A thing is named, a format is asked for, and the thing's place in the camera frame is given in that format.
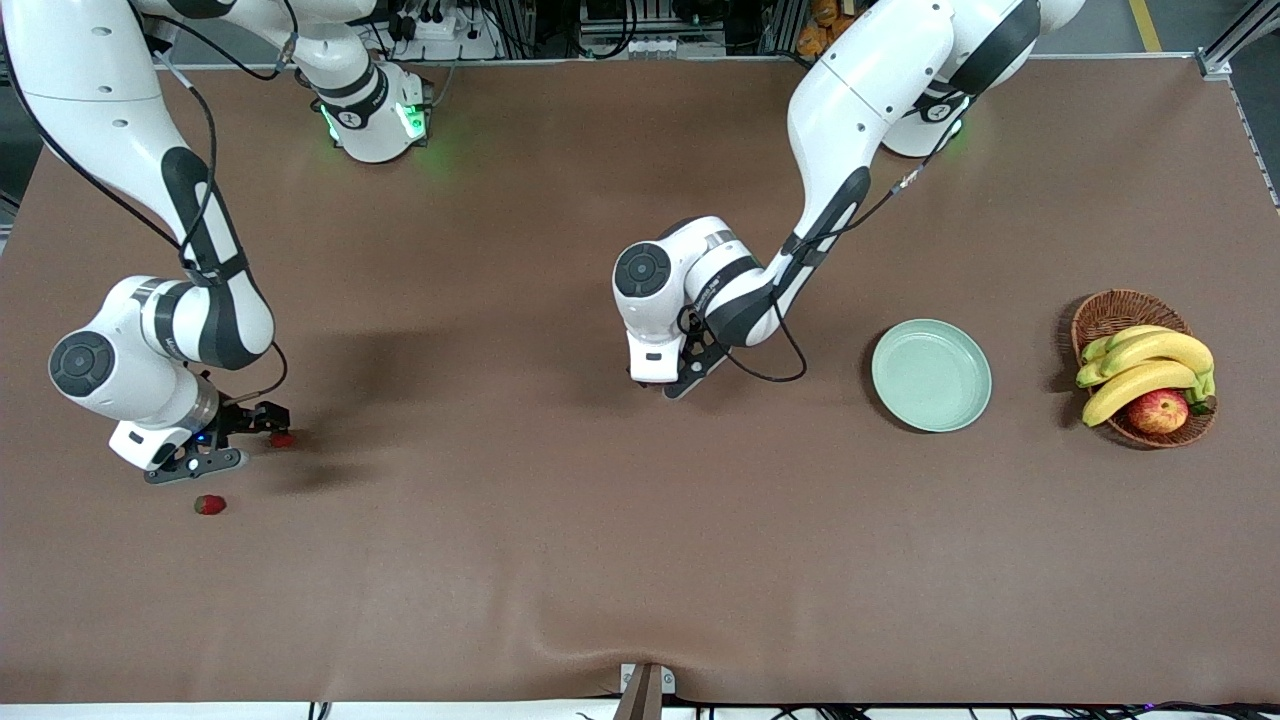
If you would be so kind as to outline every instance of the plate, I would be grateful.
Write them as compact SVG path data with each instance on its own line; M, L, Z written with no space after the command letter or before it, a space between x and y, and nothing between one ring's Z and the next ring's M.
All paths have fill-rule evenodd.
M964 331L942 320L893 325L876 343L872 383L904 423L948 433L973 423L991 400L991 365Z

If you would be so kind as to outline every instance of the wicker basket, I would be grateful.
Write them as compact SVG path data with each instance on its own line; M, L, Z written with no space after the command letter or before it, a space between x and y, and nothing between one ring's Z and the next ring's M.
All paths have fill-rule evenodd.
M1084 366L1080 354L1084 352L1085 345L1133 325L1164 325L1193 334L1187 322L1158 297L1133 290L1108 290L1087 297L1071 318L1071 346L1075 350L1076 363ZM1089 395L1093 395L1093 388L1089 388ZM1143 447L1181 447L1203 437L1212 427L1216 415L1216 409L1204 415L1192 415L1183 427L1162 436L1139 430L1123 413L1117 413L1107 420L1107 424L1126 439Z

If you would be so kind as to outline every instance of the round black joint cap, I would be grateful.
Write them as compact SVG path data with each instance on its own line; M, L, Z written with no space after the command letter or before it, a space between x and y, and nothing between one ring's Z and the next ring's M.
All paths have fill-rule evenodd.
M49 377L72 397L87 397L106 382L114 366L111 343L91 331L67 336L49 356Z
M649 297L671 277L671 256L653 242L632 245L613 266L613 284L626 297Z

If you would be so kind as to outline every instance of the bunch of bananas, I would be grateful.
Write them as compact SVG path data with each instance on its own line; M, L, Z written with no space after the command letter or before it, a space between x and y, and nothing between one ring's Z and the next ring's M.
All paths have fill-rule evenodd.
M1213 355L1204 343L1160 325L1134 325L1084 347L1080 387L1102 386L1084 406L1084 424L1100 425L1133 400L1161 388L1184 389L1192 413L1207 413Z

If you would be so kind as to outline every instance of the green light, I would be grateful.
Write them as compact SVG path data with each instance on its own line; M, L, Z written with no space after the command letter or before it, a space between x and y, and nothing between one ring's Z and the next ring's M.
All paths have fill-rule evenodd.
M412 106L406 108L404 105L397 102L396 113L401 118L401 124L404 126L404 132L408 133L411 138L417 140L422 137L426 132L422 129L422 126L425 124L424 120L426 118L426 114L422 113L422 110Z
M333 127L333 117L329 114L329 109L320 105L320 114L324 115L324 122L329 123L329 137L332 137L334 142L340 142L340 140L338 140L338 128Z

